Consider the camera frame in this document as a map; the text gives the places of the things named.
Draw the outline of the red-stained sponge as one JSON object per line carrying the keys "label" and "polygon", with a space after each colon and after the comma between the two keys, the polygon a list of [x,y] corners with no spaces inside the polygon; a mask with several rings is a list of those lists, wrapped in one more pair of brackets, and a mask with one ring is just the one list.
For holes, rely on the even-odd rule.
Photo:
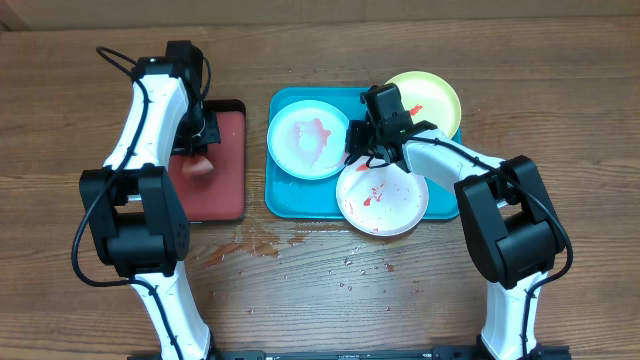
{"label": "red-stained sponge", "polygon": [[206,156],[195,155],[184,160],[181,171],[185,178],[201,178],[211,175],[214,166]]}

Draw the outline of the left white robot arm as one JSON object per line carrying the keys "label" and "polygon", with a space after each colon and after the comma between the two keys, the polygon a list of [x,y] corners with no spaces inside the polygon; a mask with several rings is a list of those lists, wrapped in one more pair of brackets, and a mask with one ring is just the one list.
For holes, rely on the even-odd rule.
{"label": "left white robot arm", "polygon": [[[131,108],[117,145],[102,167],[79,180],[85,214],[71,249],[71,265],[85,284],[130,286],[143,302],[161,344],[160,359],[217,359],[186,276],[187,215],[169,176],[173,155],[201,155],[220,140],[206,106],[211,68],[188,40],[170,41],[159,57],[128,56],[99,46],[97,53],[132,82]],[[111,283],[92,280],[79,265],[89,230],[100,261],[115,268]]]}

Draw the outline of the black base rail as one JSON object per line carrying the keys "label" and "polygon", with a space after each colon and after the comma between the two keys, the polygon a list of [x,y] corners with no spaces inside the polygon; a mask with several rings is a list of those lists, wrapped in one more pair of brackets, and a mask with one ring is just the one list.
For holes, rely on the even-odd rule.
{"label": "black base rail", "polygon": [[[570,360],[569,347],[542,346],[529,355],[534,360]],[[128,356],[129,360],[160,359],[155,355]],[[383,350],[371,352],[297,352],[265,353],[263,351],[218,352],[209,359],[224,360],[480,360],[493,359],[488,350],[477,345],[436,346],[430,350]]]}

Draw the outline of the light blue plate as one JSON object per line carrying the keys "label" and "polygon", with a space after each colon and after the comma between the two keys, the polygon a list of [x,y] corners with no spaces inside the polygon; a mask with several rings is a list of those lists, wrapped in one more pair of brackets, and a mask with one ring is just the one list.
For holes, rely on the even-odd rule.
{"label": "light blue plate", "polygon": [[303,180],[328,178],[344,167],[347,125],[346,115],[329,103],[293,102],[269,123],[269,154],[291,176]]}

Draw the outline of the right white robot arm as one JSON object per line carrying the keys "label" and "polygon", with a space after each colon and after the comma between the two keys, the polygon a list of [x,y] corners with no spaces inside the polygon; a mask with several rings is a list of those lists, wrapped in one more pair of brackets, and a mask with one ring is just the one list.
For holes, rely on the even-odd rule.
{"label": "right white robot arm", "polygon": [[[434,359],[568,359],[566,346],[544,346],[534,330],[542,286],[563,277],[573,260],[535,163],[520,155],[490,157],[451,140],[436,125],[412,121],[393,83],[360,96],[361,120],[350,122],[347,164],[360,158],[427,178],[457,201],[467,250],[487,280],[485,324],[473,346],[438,346]],[[551,270],[565,253],[567,265]]]}

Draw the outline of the white plate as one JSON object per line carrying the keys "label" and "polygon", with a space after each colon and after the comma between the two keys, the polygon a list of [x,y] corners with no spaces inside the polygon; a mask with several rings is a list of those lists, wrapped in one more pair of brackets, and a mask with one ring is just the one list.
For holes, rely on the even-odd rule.
{"label": "white plate", "polygon": [[336,185],[336,200],[343,217],[356,229],[380,237],[403,234],[426,213],[426,180],[405,173],[396,165],[368,168],[366,160],[346,166]]}

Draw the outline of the black tray with red liquid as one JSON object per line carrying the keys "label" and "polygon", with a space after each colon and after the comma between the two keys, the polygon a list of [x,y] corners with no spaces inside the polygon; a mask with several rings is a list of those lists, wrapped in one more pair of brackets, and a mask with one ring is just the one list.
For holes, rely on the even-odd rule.
{"label": "black tray with red liquid", "polygon": [[221,142],[205,153],[213,169],[185,173],[183,167],[193,161],[173,155],[169,176],[190,222],[240,220],[245,213],[246,108],[237,99],[207,100],[205,108],[216,115],[221,135]]}

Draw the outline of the yellow-green plate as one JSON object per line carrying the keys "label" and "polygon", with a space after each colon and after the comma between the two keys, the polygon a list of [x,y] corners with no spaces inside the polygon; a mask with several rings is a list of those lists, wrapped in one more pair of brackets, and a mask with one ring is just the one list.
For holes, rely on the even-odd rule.
{"label": "yellow-green plate", "polygon": [[449,138],[454,137],[461,123],[461,103],[449,83],[424,71],[395,75],[389,83],[398,87],[402,105],[414,123],[428,121]]}

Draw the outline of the teal plastic tray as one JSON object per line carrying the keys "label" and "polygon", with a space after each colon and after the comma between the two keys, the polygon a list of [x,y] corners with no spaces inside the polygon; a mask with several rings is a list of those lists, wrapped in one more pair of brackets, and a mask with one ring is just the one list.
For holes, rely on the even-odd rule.
{"label": "teal plastic tray", "polygon": [[[362,118],[366,107],[360,102],[364,87],[287,87],[271,99],[269,120],[286,106],[301,100],[326,102],[341,110],[349,120]],[[270,155],[266,156],[264,199],[269,210],[282,218],[342,220],[336,201],[338,177],[303,180],[282,170]],[[429,221],[447,221],[459,215],[455,197],[427,182],[429,200],[423,216]]]}

